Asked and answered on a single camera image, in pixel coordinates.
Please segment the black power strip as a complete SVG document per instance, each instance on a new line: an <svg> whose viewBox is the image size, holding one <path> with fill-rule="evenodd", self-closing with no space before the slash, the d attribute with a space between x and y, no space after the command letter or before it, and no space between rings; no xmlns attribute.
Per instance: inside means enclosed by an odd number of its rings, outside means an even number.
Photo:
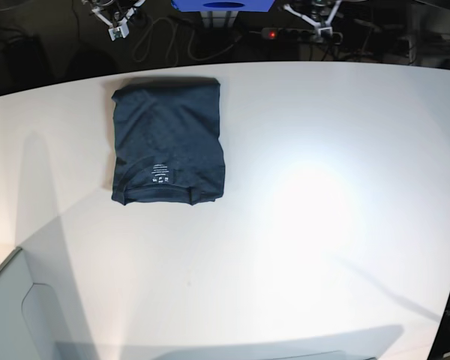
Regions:
<svg viewBox="0 0 450 360"><path fill-rule="evenodd" d="M338 31L324 31L321 35L300 28L262 28L259 32L268 41L286 41L306 44L341 44L343 35Z"/></svg>

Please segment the dark blue T-shirt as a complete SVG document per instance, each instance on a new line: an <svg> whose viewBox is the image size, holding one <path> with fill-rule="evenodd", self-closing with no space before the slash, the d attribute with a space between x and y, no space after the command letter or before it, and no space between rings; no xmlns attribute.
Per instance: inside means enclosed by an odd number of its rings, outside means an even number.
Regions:
<svg viewBox="0 0 450 360"><path fill-rule="evenodd" d="M112 96L112 200L214 202L224 195L221 84L207 77L132 82Z"/></svg>

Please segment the blue box on stand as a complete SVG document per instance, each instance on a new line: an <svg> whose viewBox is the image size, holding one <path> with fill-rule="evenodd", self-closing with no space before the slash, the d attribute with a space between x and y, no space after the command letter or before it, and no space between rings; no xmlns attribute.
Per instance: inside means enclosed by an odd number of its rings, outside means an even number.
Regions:
<svg viewBox="0 0 450 360"><path fill-rule="evenodd" d="M268 12L275 0L174 0L172 6L181 12L246 11Z"/></svg>

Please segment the grey plastic bin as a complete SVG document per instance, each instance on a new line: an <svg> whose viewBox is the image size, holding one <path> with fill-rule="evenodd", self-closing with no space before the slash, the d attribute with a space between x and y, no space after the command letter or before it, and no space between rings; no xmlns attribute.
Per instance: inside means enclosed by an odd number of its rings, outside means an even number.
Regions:
<svg viewBox="0 0 450 360"><path fill-rule="evenodd" d="M23 249L0 265L0 359L63 359L46 303L50 286L36 283Z"/></svg>

